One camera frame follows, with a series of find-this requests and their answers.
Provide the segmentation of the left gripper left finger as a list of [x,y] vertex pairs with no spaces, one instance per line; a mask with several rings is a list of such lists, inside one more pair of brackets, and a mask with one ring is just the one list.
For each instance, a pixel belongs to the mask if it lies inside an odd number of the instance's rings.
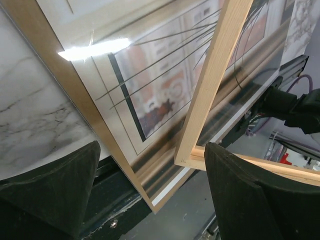
[[76,240],[93,187],[95,140],[55,161],[0,182],[2,240]]

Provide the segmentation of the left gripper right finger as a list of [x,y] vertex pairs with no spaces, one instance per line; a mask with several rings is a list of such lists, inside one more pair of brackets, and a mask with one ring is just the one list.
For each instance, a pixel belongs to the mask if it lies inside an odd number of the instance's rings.
[[320,188],[247,162],[216,143],[204,150],[223,240],[317,240]]

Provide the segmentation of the plant photo with backing board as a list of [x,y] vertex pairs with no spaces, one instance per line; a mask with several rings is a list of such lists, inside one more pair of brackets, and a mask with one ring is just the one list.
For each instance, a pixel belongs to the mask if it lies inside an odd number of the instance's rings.
[[3,0],[150,208],[191,175],[175,147],[222,0]]

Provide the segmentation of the light wooden picture frame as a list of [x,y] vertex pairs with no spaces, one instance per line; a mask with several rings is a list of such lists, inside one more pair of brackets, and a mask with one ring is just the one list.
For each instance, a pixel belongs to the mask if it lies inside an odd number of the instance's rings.
[[206,170],[205,149],[196,144],[252,3],[251,0],[226,0],[223,4],[175,148],[174,164],[177,166]]

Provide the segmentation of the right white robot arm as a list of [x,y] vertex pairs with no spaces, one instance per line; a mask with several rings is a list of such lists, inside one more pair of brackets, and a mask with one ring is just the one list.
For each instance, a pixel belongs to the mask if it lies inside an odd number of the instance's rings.
[[[309,82],[309,91],[297,97],[290,93],[290,90],[303,78]],[[244,134],[250,124],[262,118],[284,121],[285,126],[299,128],[306,135],[319,133],[320,90],[313,88],[311,76],[308,74],[299,76],[286,91],[280,90],[276,84],[271,85],[253,104],[249,117],[243,117],[235,129]]]

